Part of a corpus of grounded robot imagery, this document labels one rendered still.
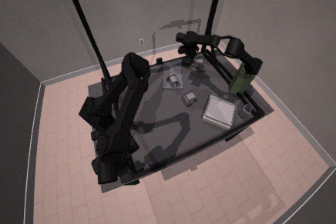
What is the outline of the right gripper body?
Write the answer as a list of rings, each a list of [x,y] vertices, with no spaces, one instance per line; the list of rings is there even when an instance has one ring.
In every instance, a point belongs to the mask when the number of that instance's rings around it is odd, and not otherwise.
[[[132,137],[131,140],[130,140],[130,144],[129,144],[129,148],[128,150],[131,152],[131,153],[134,153],[136,150],[139,149],[139,146],[137,145],[135,139]],[[97,163],[99,162],[99,157],[97,157],[96,159],[92,160],[92,167],[93,167],[93,170],[95,172],[95,174],[98,175],[97,173],[97,170],[98,170],[98,167],[97,167]]]

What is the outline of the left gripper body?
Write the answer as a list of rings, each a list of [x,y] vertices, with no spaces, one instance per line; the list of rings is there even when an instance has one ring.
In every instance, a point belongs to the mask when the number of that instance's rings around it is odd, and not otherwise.
[[[187,57],[184,57],[181,61],[182,64],[191,66],[193,63],[192,57],[195,56],[195,54],[199,51],[199,47],[197,46],[196,48],[189,48],[188,46],[186,47],[187,49]]]

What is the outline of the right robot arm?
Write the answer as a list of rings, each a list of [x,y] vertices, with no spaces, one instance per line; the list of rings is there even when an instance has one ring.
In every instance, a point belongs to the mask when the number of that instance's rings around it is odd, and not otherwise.
[[[132,137],[130,128],[143,94],[149,87],[148,79],[151,73],[148,60],[129,52],[122,61],[121,69],[122,72],[102,96],[90,97],[89,104],[84,105],[88,118],[95,115],[109,116],[112,104],[128,86],[116,121],[106,133],[98,135],[96,144],[96,153],[99,156],[98,184],[117,182],[117,176],[123,176],[132,168],[132,160],[130,157],[125,157]]]

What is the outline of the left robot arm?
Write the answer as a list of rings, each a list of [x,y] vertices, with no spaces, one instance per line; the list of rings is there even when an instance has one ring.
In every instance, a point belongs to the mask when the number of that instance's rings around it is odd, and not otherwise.
[[[241,60],[243,63],[245,63],[244,68],[251,75],[257,75],[258,72],[260,71],[260,67],[262,66],[263,62],[259,58],[251,57],[244,50],[244,43],[242,43],[242,41],[240,39],[235,38],[231,35],[226,35],[226,36],[198,35],[197,33],[193,32],[193,31],[188,31],[186,33],[187,34],[183,34],[181,32],[178,32],[178,34],[176,34],[176,41],[183,43],[183,45],[181,45],[178,48],[178,53],[179,54],[187,55],[187,49],[186,49],[187,46],[189,48],[196,48],[197,44],[208,45],[208,46],[211,46],[213,48],[216,48],[217,51],[221,55],[224,55],[224,56],[226,56],[228,58],[231,58],[231,59]],[[225,53],[222,53],[222,51],[218,48],[218,45],[219,45],[221,39],[226,39],[226,38],[229,38],[230,41],[227,45]],[[186,43],[186,44],[184,44],[184,43]]]

